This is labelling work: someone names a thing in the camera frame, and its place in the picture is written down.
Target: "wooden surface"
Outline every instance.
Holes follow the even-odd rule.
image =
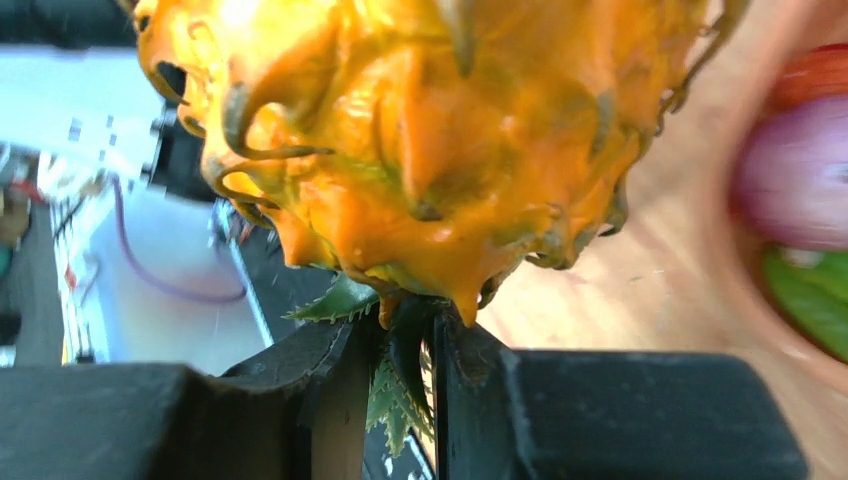
[[[752,68],[773,54],[775,31],[792,23],[787,12],[799,5],[752,2],[731,44],[631,174],[632,216],[621,234],[597,240],[569,272],[521,267],[480,313],[483,325],[513,347],[737,354],[775,393],[814,465],[813,478],[844,479],[848,400],[744,328],[711,279],[698,221],[705,172],[733,141],[726,127],[738,122],[740,91],[751,90],[758,78]]]

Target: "red onion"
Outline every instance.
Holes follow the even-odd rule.
[[[763,123],[742,152],[733,195],[754,228],[775,241],[848,250],[848,96]]]

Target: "bowl rim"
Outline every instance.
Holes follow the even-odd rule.
[[[771,85],[791,57],[797,45],[793,40],[801,38],[817,4],[790,2],[789,6],[780,12],[779,18],[774,19],[772,31],[777,33],[763,41],[758,49],[771,49],[772,55],[762,55],[755,65],[751,65],[748,71],[756,72],[755,78],[750,78],[745,88],[737,91],[737,102],[729,103],[736,106],[735,111],[739,114],[732,115],[719,132],[723,134],[720,138],[726,141],[723,148],[714,152],[714,161],[706,167],[706,181],[701,183],[699,203],[703,208],[704,219],[701,238],[706,245],[708,273],[714,275],[719,298],[729,300],[729,312],[739,315],[741,318],[738,320],[750,326],[752,333],[762,340],[764,346],[792,358],[820,382],[848,395],[848,365],[804,338],[774,311],[762,294],[751,294],[759,292],[759,289],[738,258],[731,230],[728,203],[731,177],[738,151],[765,103],[768,88],[762,88],[762,85]]]

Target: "wooden bowl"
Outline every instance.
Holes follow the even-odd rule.
[[[704,196],[704,239],[714,280],[735,317],[759,343],[779,352],[801,370],[848,395],[848,365],[822,351],[796,330],[770,300],[760,274],[762,239],[731,212],[730,180],[737,152],[755,125],[774,79],[785,62],[820,45],[848,40],[848,0],[787,1],[775,13],[769,39],[752,78],[742,86],[738,115],[726,125],[722,151],[709,166]]]

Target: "gray floor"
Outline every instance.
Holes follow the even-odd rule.
[[[58,296],[50,212],[33,205],[30,230],[0,280],[0,309],[23,317],[16,366],[59,365],[64,324]]]

